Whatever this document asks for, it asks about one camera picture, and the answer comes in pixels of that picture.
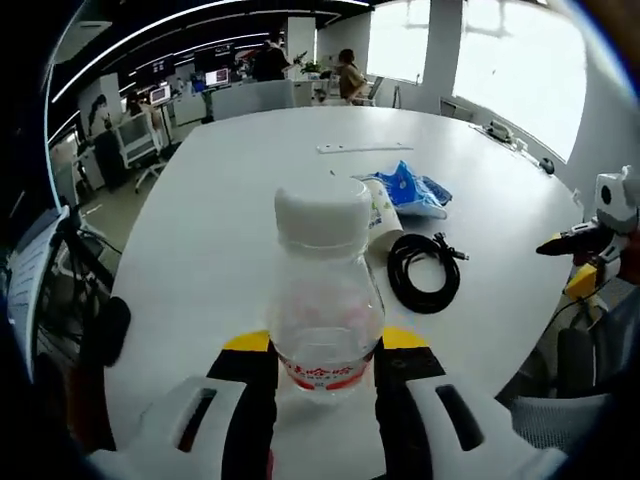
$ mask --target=white table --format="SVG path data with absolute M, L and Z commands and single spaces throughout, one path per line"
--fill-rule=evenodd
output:
M 403 142 L 415 149 L 316 151 L 321 144 L 368 142 Z M 283 179 L 300 170 L 310 175 L 314 169 L 337 175 L 390 171 L 401 159 L 453 194 L 447 220 L 411 222 L 408 230 L 444 231 L 470 261 L 460 263 L 455 300 L 436 315 L 417 315 L 401 306 L 384 266 L 375 267 L 386 322 L 426 337 L 447 372 L 466 375 L 492 395 L 500 391 L 543 333 L 570 272 L 570 258 L 535 253 L 552 233 L 581 220 L 568 189 L 457 120 L 358 107 L 265 112 L 193 130 L 129 237 L 113 294 L 128 303 L 132 321 L 119 361 L 105 372 L 118 446 L 131 439 L 151 401 L 190 375 L 205 375 L 226 340 L 264 328 L 273 252 L 279 248 L 273 195 Z M 441 267 L 429 262 L 412 267 L 423 288 L 438 288 L 442 276 Z M 344 478 L 353 472 L 362 478 L 382 473 L 380 452 L 370 451 L 380 445 L 368 390 L 362 398 L 352 396 L 357 400 L 350 402 L 359 405 L 353 407 L 355 416 L 354 410 L 325 411 L 318 417 L 322 421 L 309 423 L 307 416 L 300 424 L 298 417 L 279 410 L 279 419 L 290 423 L 284 428 L 288 433 L 274 437 L 276 462 L 278 449 L 304 453 L 321 432 L 333 441 L 322 440 L 320 446 L 347 453 L 341 461 L 325 461 L 329 470 L 307 468 L 305 478 L 310 473 L 340 478 L 334 468 Z M 362 412 L 370 419 L 366 425 L 356 419 Z M 340 428 L 336 424 L 344 430 L 332 431 Z M 294 444 L 284 448 L 282 442 Z M 322 455 L 317 455 L 321 463 Z M 349 473 L 354 461 L 367 466 Z

